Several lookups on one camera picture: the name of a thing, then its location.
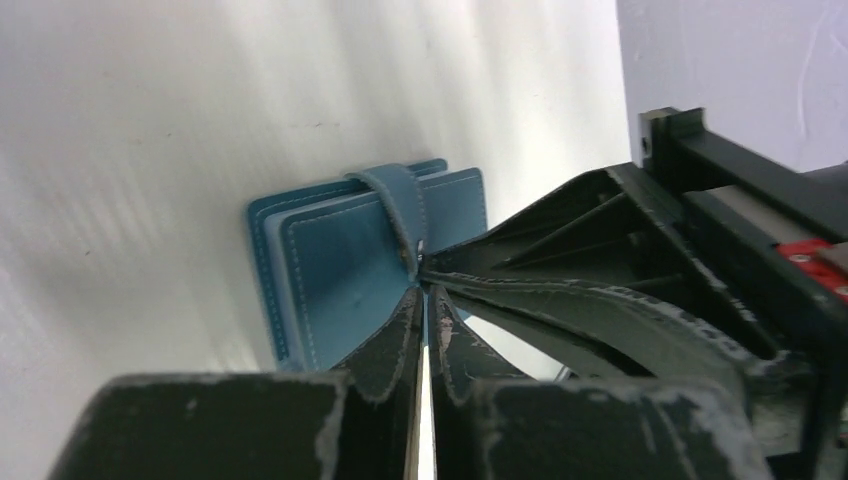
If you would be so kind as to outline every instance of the wallet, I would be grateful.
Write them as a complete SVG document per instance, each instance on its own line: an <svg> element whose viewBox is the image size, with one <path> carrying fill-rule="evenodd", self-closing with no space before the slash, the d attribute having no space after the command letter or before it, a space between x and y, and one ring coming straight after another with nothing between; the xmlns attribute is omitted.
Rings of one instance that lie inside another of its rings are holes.
<svg viewBox="0 0 848 480"><path fill-rule="evenodd" d="M376 332L425 254L486 231L479 169L387 164L247 209L277 364L331 368Z"/></svg>

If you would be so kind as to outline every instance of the white surface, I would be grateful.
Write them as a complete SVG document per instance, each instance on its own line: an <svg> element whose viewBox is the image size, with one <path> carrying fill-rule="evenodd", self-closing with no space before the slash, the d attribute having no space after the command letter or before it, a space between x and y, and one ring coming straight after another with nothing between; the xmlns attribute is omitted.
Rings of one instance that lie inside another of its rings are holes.
<svg viewBox="0 0 848 480"><path fill-rule="evenodd" d="M443 156L494 223L626 134L612 0L3 0L2 477L114 375L272 366L249 200Z"/></svg>
<svg viewBox="0 0 848 480"><path fill-rule="evenodd" d="M618 5L630 115L706 107L708 128L792 169L848 160L848 0Z"/></svg>

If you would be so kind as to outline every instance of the leather strap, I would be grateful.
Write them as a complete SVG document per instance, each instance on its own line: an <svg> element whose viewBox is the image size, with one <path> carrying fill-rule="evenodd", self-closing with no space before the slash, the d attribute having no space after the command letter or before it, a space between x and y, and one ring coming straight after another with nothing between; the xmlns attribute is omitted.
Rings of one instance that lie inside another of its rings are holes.
<svg viewBox="0 0 848 480"><path fill-rule="evenodd" d="M371 187L394 226L403 248L409 279L418 277L419 255L427 246L427 212L415 174L400 164L387 164L345 175Z"/></svg>

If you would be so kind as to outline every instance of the red part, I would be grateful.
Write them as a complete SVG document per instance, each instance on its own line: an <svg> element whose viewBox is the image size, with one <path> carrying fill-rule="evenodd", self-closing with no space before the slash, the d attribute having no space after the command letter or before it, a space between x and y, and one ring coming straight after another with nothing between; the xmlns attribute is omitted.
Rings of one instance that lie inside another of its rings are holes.
<svg viewBox="0 0 848 480"><path fill-rule="evenodd" d="M848 303L848 295L840 295L839 293L836 293L837 288L848 287L848 276L818 256L819 250L831 247L832 245L824 240L814 238L803 242L778 245L777 251L783 255L784 258L803 270L807 276L831 292L834 292L834 294L841 298L843 302ZM795 255L806 255L809 257L809 260L806 262L793 261L792 258Z"/></svg>

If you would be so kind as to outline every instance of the blue wallet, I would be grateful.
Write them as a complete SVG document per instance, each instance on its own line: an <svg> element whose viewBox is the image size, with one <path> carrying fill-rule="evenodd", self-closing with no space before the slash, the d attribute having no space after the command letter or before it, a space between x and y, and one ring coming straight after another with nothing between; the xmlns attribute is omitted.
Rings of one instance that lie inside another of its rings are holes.
<svg viewBox="0 0 848 480"><path fill-rule="evenodd" d="M278 366L332 367L389 318L421 255L486 231L483 179L389 164L251 202L248 225Z"/></svg>

